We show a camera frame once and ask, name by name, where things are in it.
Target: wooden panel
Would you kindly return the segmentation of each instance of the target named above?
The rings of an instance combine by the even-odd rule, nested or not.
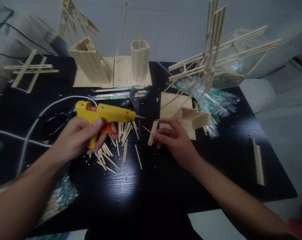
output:
[[[171,101],[174,97],[176,97],[175,94],[172,93],[161,93],[161,106],[164,106],[166,103]],[[170,104],[168,104],[166,107],[162,108],[160,110],[160,118],[171,118],[177,111],[177,109],[181,106],[181,104],[188,98],[188,96],[181,95],[174,101],[172,101]],[[188,99],[184,104],[183,107],[185,108],[192,108],[192,99]],[[192,122],[191,121],[184,121],[182,120],[180,122],[181,126],[187,131],[188,136],[192,140],[196,140],[195,136],[195,130],[192,129]],[[170,125],[160,123],[160,128],[169,128]]]

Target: black wooden tabletop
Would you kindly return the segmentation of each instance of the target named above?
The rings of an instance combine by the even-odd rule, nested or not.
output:
[[[53,64],[59,73],[41,74],[31,94],[7,87],[0,96],[0,130],[25,136],[40,112],[50,103],[67,96],[92,94],[91,88],[73,88],[76,65],[73,58],[49,56],[48,64]],[[162,63],[166,68],[173,63]],[[166,88],[169,74],[157,63],[150,62],[153,85],[145,104],[141,105],[141,115],[146,119],[142,125],[151,129],[152,122],[159,118],[160,93]],[[259,122],[255,118],[239,87],[225,89],[240,97],[237,111],[223,118],[218,124],[219,136],[211,139],[202,128],[197,129],[192,143],[200,155],[261,201],[273,201],[296,197],[296,191],[275,155]],[[63,101],[47,114],[67,110],[80,99]],[[123,100],[101,101],[118,105]],[[43,134],[44,121],[40,120],[31,139],[47,140]],[[76,186],[79,197],[67,209],[32,231],[31,235],[85,229],[92,226],[97,218],[114,219],[130,216],[146,209],[161,211],[174,210],[192,213],[217,209],[219,206],[194,177],[182,169],[162,148],[148,146],[149,133],[142,129],[138,141],[134,131],[128,137],[127,161],[124,167],[115,169],[117,174],[96,163],[96,158],[83,155],[74,159],[69,168],[71,181]],[[255,164],[250,138],[254,137],[261,148],[265,187],[256,183]],[[0,185],[14,178],[19,163],[23,141],[0,134],[4,148],[0,153]],[[134,144],[137,144],[143,170],[140,169]],[[113,152],[113,160],[122,166],[124,147],[120,144],[121,156],[110,139],[107,145]],[[34,162],[46,148],[28,144],[24,169]]]

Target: right hand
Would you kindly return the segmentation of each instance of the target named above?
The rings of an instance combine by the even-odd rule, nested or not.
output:
[[[165,145],[178,164],[190,171],[193,162],[200,159],[200,156],[187,132],[175,120],[161,118],[157,121],[169,124],[173,130],[168,128],[157,129],[153,134],[153,144],[157,142],[157,149],[160,149],[162,144]]]

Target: wooden board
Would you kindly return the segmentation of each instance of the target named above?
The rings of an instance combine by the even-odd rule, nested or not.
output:
[[[148,65],[147,77],[143,80],[135,81],[132,78],[131,56],[118,56],[114,61],[114,86],[151,86],[151,73]]]
[[[174,97],[176,97],[175,94],[172,93],[161,93],[161,106],[164,106],[166,103],[171,101]],[[170,104],[168,104],[166,107],[162,108],[160,110],[160,118],[171,118],[177,111],[177,109],[181,106],[181,104],[188,98],[188,96],[181,95],[174,101],[172,101]],[[192,99],[188,99],[184,104],[183,107],[186,108],[192,108]],[[192,129],[192,121],[184,121],[182,120],[180,122],[181,126],[187,131],[188,136],[191,140],[196,140],[195,136],[195,130]],[[160,128],[169,128],[170,125],[165,123],[160,123]]]
[[[114,71],[114,58],[113,57],[103,57],[104,61],[109,65],[109,67],[112,69],[112,72]],[[98,83],[92,83],[87,76],[84,74],[81,68],[78,68],[77,74],[75,76],[73,87],[112,87],[113,86],[113,74],[108,76],[111,79],[110,85],[101,85]]]

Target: finger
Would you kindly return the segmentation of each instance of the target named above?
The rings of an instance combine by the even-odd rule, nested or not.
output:
[[[94,135],[97,135],[98,132],[101,130],[101,128],[104,126],[104,121],[101,118],[98,118],[93,123],[82,129],[76,134],[76,140],[79,143],[83,143],[93,137]]]
[[[180,130],[182,129],[181,125],[173,120],[173,119],[170,119],[170,118],[160,118],[160,119],[157,119],[156,121],[158,121],[158,123],[167,123],[169,124],[174,130]]]
[[[97,152],[97,151],[102,147],[102,145],[105,143],[107,137],[108,137],[108,134],[107,134],[107,133],[101,133],[101,135],[100,135],[98,141],[97,141],[97,142],[95,143],[95,145],[94,145],[94,148],[89,149],[89,150],[87,151],[87,154]]]
[[[153,134],[153,138],[155,140],[157,140],[158,142],[160,142],[161,144],[164,144],[168,147],[174,147],[174,144],[175,144],[175,139],[173,138],[170,138],[166,135],[163,135],[163,134],[160,134],[160,133],[155,133]]]
[[[164,135],[170,136],[173,133],[173,130],[172,129],[168,129],[168,128],[159,128],[159,129],[156,130],[156,132],[160,133],[160,134],[164,134]]]
[[[110,126],[111,126],[111,130],[112,130],[111,136],[114,140],[117,140],[118,139],[118,131],[117,131],[115,125],[114,125],[114,122],[111,122]]]
[[[161,146],[162,146],[162,144],[161,144],[160,142],[157,142],[156,148],[157,148],[157,149],[160,149]]]

